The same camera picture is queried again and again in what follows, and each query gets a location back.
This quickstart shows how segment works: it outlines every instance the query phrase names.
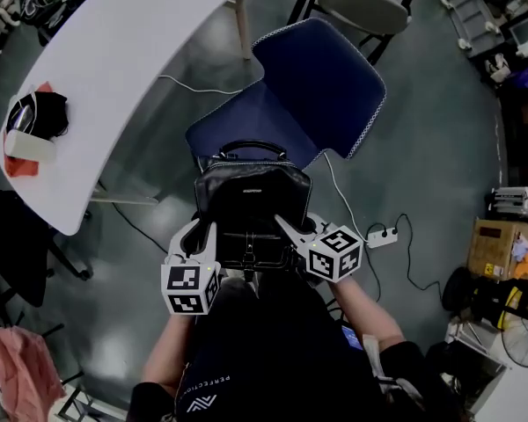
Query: white cable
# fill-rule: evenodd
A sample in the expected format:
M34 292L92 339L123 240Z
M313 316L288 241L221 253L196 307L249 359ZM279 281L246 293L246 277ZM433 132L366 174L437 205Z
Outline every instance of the white cable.
M182 82L178 81L176 78L174 78L173 76L170 76L170 75L161 75L158 78L170 78L176 84L179 84L180 86L185 87L186 89L190 90L191 92L216 92L218 94L235 95L235 94L238 94L239 92L244 91L244 89L240 89L238 91L231 91L231 92L220 91L218 89L194 89L194 88L189 87L187 84L183 84Z
M348 209L348 212L350 213L350 217L352 217L352 225L354 225L354 229L356 230L356 233L358 234L358 236L360 238L362 238L362 240L367 245L368 241L367 241L367 239L365 237L363 237L362 233L360 233L360 230L358 229L358 227L356 225L356 220L354 219L354 213L352 212L352 209L350 208L350 205L348 204L348 201L346 200L346 197L344 197L344 194L342 193L341 189L336 184L336 178L334 177L333 165L331 164L330 160L328 159L328 156L326 155L326 153L325 153L325 159L326 159L326 163L328 164L328 168L331 170L331 177L333 177L334 187L336 188L336 191L338 192L338 194L344 200L344 204L346 205L346 208Z

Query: chair backrest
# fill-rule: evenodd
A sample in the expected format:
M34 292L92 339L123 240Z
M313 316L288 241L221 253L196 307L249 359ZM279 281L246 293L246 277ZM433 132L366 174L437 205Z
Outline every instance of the chair backrest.
M253 52L264 83L318 153L350 158L385 101L383 81L356 47L326 21L309 18L257 40Z
M396 34L408 25L407 10L395 0L318 0L326 12L372 34Z

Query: floor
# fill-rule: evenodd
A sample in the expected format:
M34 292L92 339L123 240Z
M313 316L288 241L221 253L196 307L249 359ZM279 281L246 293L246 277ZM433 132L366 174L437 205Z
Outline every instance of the floor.
M250 31L257 39L285 24L295 0L247 0ZM456 47L456 34L438 0L414 0L413 20L377 65L388 97L355 157L330 154L341 190L360 229L373 222L393 226L401 213L414 227L411 275L421 285L445 283L466 260L473 218L483 213L483 195L499 183L495 125L498 104ZM342 30L352 41L360 35ZM39 55L32 27L21 26L0 58L0 127L9 96ZM197 88L241 89L262 71L240 56L234 15L217 10L168 65L166 73ZM137 226L163 246L194 212L196 170L184 133L224 96L193 94L159 80L137 109L102 176L110 191L155 196L156 207L122 206ZM310 210L350 225L326 162L307 172L313 179ZM0 188L7 182L0 172ZM57 243L93 279L76 280L61 266L48 282L40 309L25 308L26 326L43 331L64 322L63 345L85 371L85 385L113 404L125 404L143 363L168 318L160 297L159 265L165 254L130 228L109 205L91 204L92 218L71 239ZM443 338L447 314L433 287L407 281L407 244L412 233L399 223L399 241L371 253L381 281L381 303L407 338L423 349ZM363 262L355 278L374 297L376 281ZM328 298L326 286L319 291ZM10 306L15 314L23 305Z

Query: shirt logo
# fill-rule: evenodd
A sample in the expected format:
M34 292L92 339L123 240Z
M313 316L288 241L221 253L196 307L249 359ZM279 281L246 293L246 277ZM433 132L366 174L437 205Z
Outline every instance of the shirt logo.
M216 397L217 396L197 397L197 398L194 399L192 404L190 404L190 407L187 409L186 412L207 410L211 406L211 404L214 402Z

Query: wheel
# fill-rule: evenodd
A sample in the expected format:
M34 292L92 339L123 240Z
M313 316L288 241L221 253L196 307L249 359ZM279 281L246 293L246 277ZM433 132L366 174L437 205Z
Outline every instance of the wheel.
M463 38L459 38L458 39L458 47L461 50L471 50L472 45L467 40L465 40Z
M90 270L88 270L88 269L84 269L84 270L80 273L80 280L82 280L82 281L88 281L92 276L93 276L92 271L90 271Z
M453 8L453 5L448 0L440 0L440 3L446 10L451 10Z

